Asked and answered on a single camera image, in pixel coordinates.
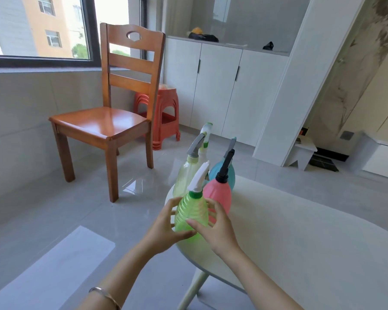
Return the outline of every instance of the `silver bangle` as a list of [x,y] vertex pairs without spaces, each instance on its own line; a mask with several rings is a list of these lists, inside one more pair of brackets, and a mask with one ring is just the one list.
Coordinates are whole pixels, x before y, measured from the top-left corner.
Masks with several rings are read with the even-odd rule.
[[121,310],[121,307],[119,307],[119,304],[115,301],[114,298],[103,288],[101,287],[92,287],[89,292],[91,291],[97,291],[99,294],[103,295],[104,297],[108,298],[115,306],[116,310]]

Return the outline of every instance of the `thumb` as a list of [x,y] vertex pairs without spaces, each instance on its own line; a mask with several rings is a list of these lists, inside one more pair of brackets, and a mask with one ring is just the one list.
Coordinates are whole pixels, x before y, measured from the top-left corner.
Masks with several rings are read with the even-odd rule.
[[197,234],[197,231],[179,231],[179,232],[174,232],[174,235],[177,239],[177,241],[188,239],[192,236]]
[[199,232],[203,237],[207,233],[207,228],[199,223],[196,220],[193,219],[187,219],[186,220],[187,224],[190,225],[193,229],[195,229],[197,232]]

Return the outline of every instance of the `baseboard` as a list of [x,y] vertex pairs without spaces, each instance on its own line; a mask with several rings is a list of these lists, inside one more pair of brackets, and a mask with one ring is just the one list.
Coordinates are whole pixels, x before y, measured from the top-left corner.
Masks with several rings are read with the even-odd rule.
[[349,158],[348,155],[344,155],[342,153],[334,152],[331,150],[326,150],[322,148],[318,148],[318,151],[315,152],[316,155],[321,155],[323,157],[327,157],[329,159],[334,159],[338,161],[345,162],[347,158]]

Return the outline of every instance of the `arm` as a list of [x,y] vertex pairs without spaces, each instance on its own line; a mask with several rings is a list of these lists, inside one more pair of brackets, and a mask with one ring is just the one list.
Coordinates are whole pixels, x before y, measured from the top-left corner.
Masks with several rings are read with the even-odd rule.
[[204,237],[211,249],[233,271],[254,306],[259,310],[303,310],[243,252],[221,204],[212,199],[207,199],[207,203],[216,211],[216,224],[210,229],[191,219],[187,223]]
[[[98,284],[122,307],[145,264],[156,254],[164,252],[177,241],[190,238],[195,231],[174,232],[171,224],[172,208],[181,198],[170,199],[144,238],[132,248],[112,271]],[[115,310],[111,300],[93,291],[83,300],[77,310]]]

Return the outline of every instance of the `red plastic stool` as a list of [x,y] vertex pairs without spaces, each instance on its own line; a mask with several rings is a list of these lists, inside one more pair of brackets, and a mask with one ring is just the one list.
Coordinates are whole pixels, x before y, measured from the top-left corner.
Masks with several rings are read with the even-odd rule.
[[[148,106],[149,97],[142,93],[135,93],[134,113],[146,117],[146,112],[138,113],[138,105]],[[173,107],[175,116],[164,113],[166,107]],[[152,150],[160,150],[163,140],[175,135],[177,141],[180,140],[179,115],[178,115],[178,95],[176,88],[160,85],[158,88],[157,104],[154,112],[154,129],[152,135]]]

